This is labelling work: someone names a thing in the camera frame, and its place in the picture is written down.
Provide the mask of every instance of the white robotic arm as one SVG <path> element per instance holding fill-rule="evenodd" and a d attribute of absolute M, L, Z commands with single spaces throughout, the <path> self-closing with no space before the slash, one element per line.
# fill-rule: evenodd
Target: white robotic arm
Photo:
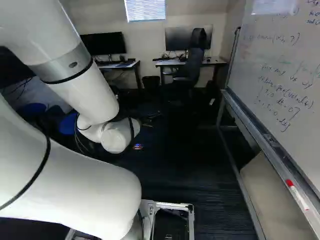
<path fill-rule="evenodd" d="M 118 114 L 115 95 L 58 0 L 4 0 L 0 24 L 0 45 L 80 113 L 79 129 L 104 124 Z M 132 122 L 136 136 L 140 125 Z M 103 126 L 94 135 L 80 132 L 107 151 L 121 153 L 131 141 L 128 119 Z"/>
<path fill-rule="evenodd" d="M 131 140 L 127 119 L 58 0 L 3 0 L 0 45 L 79 113 L 80 132 L 112 153 Z M 0 217 L 61 223 L 102 239 L 130 230 L 141 201 L 137 177 L 64 148 L 0 96 Z M 140 126 L 133 120 L 134 135 Z"/>

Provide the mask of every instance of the small sticker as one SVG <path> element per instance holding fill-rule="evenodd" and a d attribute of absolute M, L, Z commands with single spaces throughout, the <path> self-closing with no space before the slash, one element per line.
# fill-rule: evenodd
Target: small sticker
<path fill-rule="evenodd" d="M 144 146 L 142 145 L 142 144 L 140 144 L 140 143 L 137 143 L 137 144 L 135 144 L 134 146 L 133 146 L 133 149 L 134 150 L 141 150 L 141 149 L 143 149 L 144 148 Z"/>

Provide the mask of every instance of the computer monitor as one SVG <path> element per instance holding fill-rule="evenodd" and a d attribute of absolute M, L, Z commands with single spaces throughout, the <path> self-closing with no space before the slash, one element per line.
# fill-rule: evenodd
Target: computer monitor
<path fill-rule="evenodd" d="M 189 48 L 192 31 L 195 28 L 203 28 L 206 33 L 205 49 L 211 48 L 213 25 L 205 26 L 177 26 L 166 27 L 165 32 L 165 49 L 167 51 L 179 51 Z"/>
<path fill-rule="evenodd" d="M 80 37 L 91 55 L 127 53 L 122 32 L 86 34 Z"/>

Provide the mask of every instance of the cable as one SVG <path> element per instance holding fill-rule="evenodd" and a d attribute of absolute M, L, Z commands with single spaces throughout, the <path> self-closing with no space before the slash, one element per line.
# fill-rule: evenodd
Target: cable
<path fill-rule="evenodd" d="M 13 94 L 13 93 L 14 93 L 15 91 L 17 91 L 22 85 L 24 85 L 23 87 L 25 88 L 26 85 L 27 85 L 32 79 L 34 79 L 34 78 L 33 78 L 33 77 L 30 77 L 30 78 L 26 79 L 23 83 L 21 83 L 20 85 L 18 85 L 14 90 L 12 90 L 12 91 L 10 91 L 10 92 L 8 92 L 8 93 L 6 93 L 6 94 L 5 94 L 5 92 L 3 91 L 3 94 L 5 94 L 4 96 L 8 96 L 8 95 L 10 95 L 10 94 Z"/>
<path fill-rule="evenodd" d="M 89 128 L 92 127 L 92 125 L 88 126 L 87 128 L 85 129 L 81 129 L 81 128 L 78 128 L 78 118 L 79 118 L 79 113 L 76 115 L 76 118 L 75 118 L 75 122 L 74 122 L 74 125 L 76 127 L 76 129 L 80 130 L 80 131 L 85 131 L 85 130 L 88 130 Z"/>
<path fill-rule="evenodd" d="M 140 220 L 141 239 L 144 240 L 145 239 L 144 219 L 142 217 L 140 209 L 138 210 L 138 216 L 139 216 L 139 220 Z"/>
<path fill-rule="evenodd" d="M 79 144 L 81 144 L 82 145 L 82 147 L 88 152 L 88 153 L 90 153 L 91 154 L 91 151 L 89 151 L 88 150 L 88 148 L 86 148 L 86 146 L 80 141 L 80 139 L 79 139 L 79 137 L 78 137 L 78 135 L 77 135 L 77 121 L 78 121 L 78 117 L 79 117 L 79 113 L 77 114 L 77 116 L 76 116 L 76 118 L 75 118 L 75 122 L 74 122 L 74 140 L 75 140 L 75 144 L 76 144 L 76 146 L 78 147 L 78 149 L 81 151 L 81 153 L 83 154 L 83 155 L 86 155 L 83 151 L 82 151 L 82 149 L 81 149 L 81 147 L 80 147 L 80 145 Z"/>
<path fill-rule="evenodd" d="M 118 78 L 120 78 L 122 76 L 122 74 L 124 74 L 125 71 L 123 71 L 121 74 L 119 74 L 119 76 L 117 76 L 116 78 L 112 79 L 111 81 L 117 80 Z"/>

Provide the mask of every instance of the black office chair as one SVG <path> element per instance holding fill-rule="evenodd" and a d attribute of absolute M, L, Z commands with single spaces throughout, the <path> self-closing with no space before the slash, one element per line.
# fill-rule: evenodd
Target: black office chair
<path fill-rule="evenodd" d="M 176 85 L 177 88 L 192 89 L 197 84 L 205 56 L 206 43 L 207 34 L 205 29 L 193 29 L 188 49 L 188 59 L 185 65 L 181 66 L 177 71 L 163 73 L 173 77 L 172 84 Z"/>

